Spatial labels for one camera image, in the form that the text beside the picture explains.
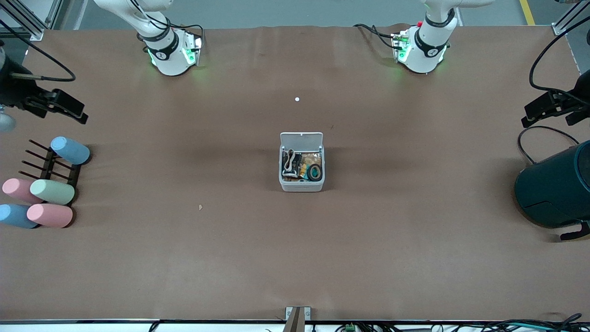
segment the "white plastic container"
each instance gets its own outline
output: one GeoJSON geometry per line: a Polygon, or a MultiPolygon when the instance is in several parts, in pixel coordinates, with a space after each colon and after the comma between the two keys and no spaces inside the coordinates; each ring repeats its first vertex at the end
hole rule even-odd
{"type": "Polygon", "coordinates": [[[278,150],[278,181],[284,191],[295,193],[313,193],[322,190],[326,179],[326,159],[323,145],[324,134],[321,132],[283,132],[281,133],[281,147],[278,150]],[[322,157],[322,179],[312,181],[284,181],[283,151],[292,149],[295,152],[319,152],[322,157]]]}

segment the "black cable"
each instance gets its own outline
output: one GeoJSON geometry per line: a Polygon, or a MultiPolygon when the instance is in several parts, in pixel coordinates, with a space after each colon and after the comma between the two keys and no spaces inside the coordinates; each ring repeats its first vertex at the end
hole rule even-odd
{"type": "MultiPolygon", "coordinates": [[[[155,19],[155,18],[151,17],[150,15],[148,15],[147,17],[148,17],[149,19],[153,20],[153,21],[156,21],[156,22],[160,23],[160,24],[164,24],[164,23],[162,23],[162,22],[158,21],[157,19],[155,19]]],[[[185,26],[185,27],[183,27],[183,26],[181,26],[181,25],[171,24],[171,23],[170,23],[170,24],[164,24],[164,25],[166,25],[168,28],[169,28],[169,27],[172,27],[172,28],[177,28],[177,29],[184,29],[184,28],[193,28],[193,27],[198,27],[199,29],[201,29],[201,37],[203,37],[203,39],[205,39],[205,29],[203,29],[203,27],[202,27],[202,26],[200,26],[199,24],[191,24],[191,25],[187,25],[187,26],[185,26]]]]}
{"type": "Polygon", "coordinates": [[[160,326],[160,321],[153,322],[147,332],[154,332],[158,328],[158,326],[160,326]]]}
{"type": "Polygon", "coordinates": [[[377,332],[377,330],[373,326],[369,326],[364,322],[357,322],[356,325],[359,327],[361,332],[377,332]]]}
{"type": "Polygon", "coordinates": [[[68,79],[62,79],[62,78],[59,78],[59,77],[48,77],[48,76],[38,76],[38,78],[37,77],[32,77],[32,78],[27,78],[27,79],[43,80],[43,81],[54,81],[54,82],[72,82],[72,81],[74,81],[76,79],[76,75],[74,75],[74,73],[68,67],[64,66],[63,63],[57,61],[54,57],[52,57],[51,55],[47,54],[44,50],[38,48],[33,43],[31,43],[27,39],[23,38],[22,36],[20,36],[16,31],[14,31],[11,27],[9,27],[1,19],[0,19],[0,24],[2,24],[3,27],[5,27],[8,31],[10,31],[10,33],[13,34],[14,36],[16,36],[18,39],[22,40],[24,43],[26,43],[27,45],[29,45],[30,47],[32,47],[34,50],[36,50],[37,52],[39,52],[39,53],[43,54],[44,56],[46,56],[47,58],[49,58],[49,60],[55,62],[58,66],[60,66],[61,68],[63,68],[71,76],[68,79]]]}
{"type": "Polygon", "coordinates": [[[366,24],[355,24],[355,25],[353,25],[353,27],[355,27],[355,28],[365,28],[365,29],[369,30],[369,32],[371,32],[372,34],[380,35],[380,36],[385,37],[385,38],[391,38],[391,35],[384,34],[384,33],[381,33],[379,31],[377,31],[377,29],[375,28],[374,25],[372,27],[369,27],[366,24]]]}
{"type": "Polygon", "coordinates": [[[440,326],[441,330],[439,332],[444,332],[444,326],[442,324],[436,324],[430,327],[430,332],[434,332],[434,327],[435,326],[440,326]]]}
{"type": "Polygon", "coordinates": [[[557,43],[558,40],[560,40],[563,36],[565,36],[568,32],[572,31],[573,29],[579,27],[580,25],[586,23],[590,21],[590,16],[582,19],[581,21],[579,21],[578,23],[572,25],[571,27],[567,28],[564,32],[560,33],[559,36],[555,37],[551,43],[549,43],[545,49],[539,54],[539,56],[537,57],[537,60],[535,60],[535,62],[533,63],[533,66],[530,68],[530,72],[529,72],[529,83],[530,86],[534,87],[537,90],[541,90],[541,91],[556,91],[559,93],[562,93],[570,98],[573,98],[579,102],[581,102],[582,104],[586,105],[586,106],[590,106],[590,102],[587,102],[585,100],[582,100],[574,95],[572,95],[571,93],[567,92],[567,91],[563,91],[560,89],[554,89],[552,87],[545,87],[545,86],[539,86],[537,84],[535,84],[533,82],[533,76],[535,74],[535,68],[537,67],[537,65],[539,64],[539,62],[541,61],[541,58],[543,58],[543,56],[545,55],[545,53],[547,53],[547,51],[551,48],[551,46],[553,46],[555,43],[557,43]]]}
{"type": "Polygon", "coordinates": [[[355,28],[364,28],[364,29],[367,29],[367,30],[369,30],[369,32],[371,32],[372,34],[374,34],[374,35],[376,35],[377,37],[379,37],[379,40],[381,40],[381,42],[382,42],[382,43],[384,43],[384,44],[385,44],[387,47],[389,47],[389,48],[393,48],[394,50],[401,50],[401,49],[402,49],[402,48],[401,48],[401,47],[399,47],[399,46],[393,46],[393,45],[391,45],[390,43],[388,43],[387,41],[385,41],[385,40],[383,39],[384,37],[385,37],[385,38],[389,38],[389,39],[393,39],[393,36],[391,36],[391,35],[388,35],[388,34],[384,34],[384,33],[382,33],[382,32],[379,32],[379,31],[377,30],[377,27],[376,27],[376,26],[374,26],[374,25],[373,25],[373,26],[371,26],[371,27],[369,28],[369,26],[368,26],[368,25],[366,25],[366,24],[355,24],[355,25],[353,25],[353,27],[355,27],[355,28]]]}
{"type": "Polygon", "coordinates": [[[582,317],[582,314],[580,313],[569,316],[561,323],[561,325],[558,328],[555,329],[555,331],[561,332],[565,327],[569,327],[569,331],[573,332],[572,322],[580,319],[580,317],[582,317]]]}
{"type": "Polygon", "coordinates": [[[527,132],[528,130],[531,130],[533,128],[544,128],[544,129],[548,129],[548,130],[551,130],[551,131],[554,131],[554,132],[558,132],[558,133],[562,134],[563,136],[571,139],[574,143],[580,144],[580,142],[578,142],[578,140],[575,139],[572,135],[570,135],[570,134],[568,134],[568,133],[566,133],[564,131],[561,131],[559,129],[555,129],[553,127],[547,127],[547,126],[533,126],[533,127],[528,127],[525,130],[523,130],[523,131],[520,132],[520,134],[518,135],[518,139],[516,139],[516,144],[518,145],[518,150],[520,151],[520,153],[522,153],[532,164],[536,164],[536,162],[533,160],[533,158],[530,157],[530,155],[528,153],[526,153],[525,149],[522,148],[522,135],[525,132],[527,132]]]}

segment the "black rack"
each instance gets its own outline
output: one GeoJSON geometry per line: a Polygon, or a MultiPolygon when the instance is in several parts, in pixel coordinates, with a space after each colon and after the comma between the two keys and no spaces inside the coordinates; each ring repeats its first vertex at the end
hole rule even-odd
{"type": "MultiPolygon", "coordinates": [[[[30,167],[36,168],[38,170],[41,171],[41,175],[40,176],[34,176],[32,174],[29,174],[27,172],[23,172],[23,171],[18,171],[20,174],[22,175],[26,175],[28,177],[31,177],[35,180],[39,180],[39,179],[43,179],[43,180],[51,180],[51,176],[55,175],[57,177],[60,177],[62,179],[67,180],[67,184],[71,185],[72,187],[74,187],[74,189],[76,189],[76,185],[78,184],[78,176],[80,175],[80,169],[82,168],[82,165],[67,165],[61,161],[59,161],[58,159],[62,159],[55,151],[53,151],[52,148],[47,148],[35,141],[33,141],[32,139],[29,139],[30,143],[33,143],[34,145],[40,147],[41,149],[46,151],[45,156],[43,157],[40,154],[36,154],[30,150],[25,150],[26,153],[33,155],[41,160],[44,161],[43,166],[39,166],[39,165],[35,165],[31,162],[25,161],[23,160],[22,163],[25,165],[29,165],[30,167]],[[70,170],[70,173],[68,176],[66,175],[62,175],[59,174],[57,172],[55,172],[53,170],[55,165],[60,165],[62,167],[65,167],[66,169],[70,170]]],[[[69,202],[68,204],[66,204],[66,206],[71,207],[72,202],[69,202]]]]}

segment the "roll of tape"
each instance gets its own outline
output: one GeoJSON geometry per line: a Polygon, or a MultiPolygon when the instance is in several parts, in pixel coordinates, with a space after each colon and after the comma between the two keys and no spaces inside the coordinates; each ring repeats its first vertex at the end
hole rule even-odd
{"type": "Polygon", "coordinates": [[[317,182],[322,179],[322,167],[318,164],[313,164],[307,169],[307,178],[309,181],[317,182]]]}

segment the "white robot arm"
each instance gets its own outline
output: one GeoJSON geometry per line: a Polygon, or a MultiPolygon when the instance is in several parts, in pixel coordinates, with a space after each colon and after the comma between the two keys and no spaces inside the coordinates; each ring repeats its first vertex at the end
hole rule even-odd
{"type": "Polygon", "coordinates": [[[419,0],[427,10],[421,26],[393,37],[395,59],[416,73],[429,73],[443,60],[447,42],[457,26],[455,8],[487,6],[494,0],[419,0]]]}
{"type": "Polygon", "coordinates": [[[147,45],[154,66],[164,75],[176,76],[198,65],[202,36],[171,27],[160,12],[173,0],[94,0],[96,4],[119,16],[138,32],[147,45]]]}

